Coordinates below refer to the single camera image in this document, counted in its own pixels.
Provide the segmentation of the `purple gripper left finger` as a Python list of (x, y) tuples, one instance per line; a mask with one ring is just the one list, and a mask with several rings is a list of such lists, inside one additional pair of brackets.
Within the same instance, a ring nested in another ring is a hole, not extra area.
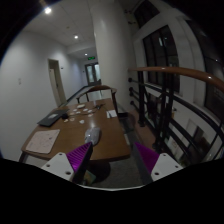
[(93, 152), (91, 142), (65, 154), (59, 152), (42, 169), (65, 180), (80, 184)]

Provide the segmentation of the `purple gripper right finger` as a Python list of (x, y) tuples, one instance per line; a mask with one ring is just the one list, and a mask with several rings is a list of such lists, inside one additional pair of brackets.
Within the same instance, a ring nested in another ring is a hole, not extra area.
[(182, 169), (167, 153), (158, 154), (136, 142), (134, 157), (143, 182), (154, 182)]

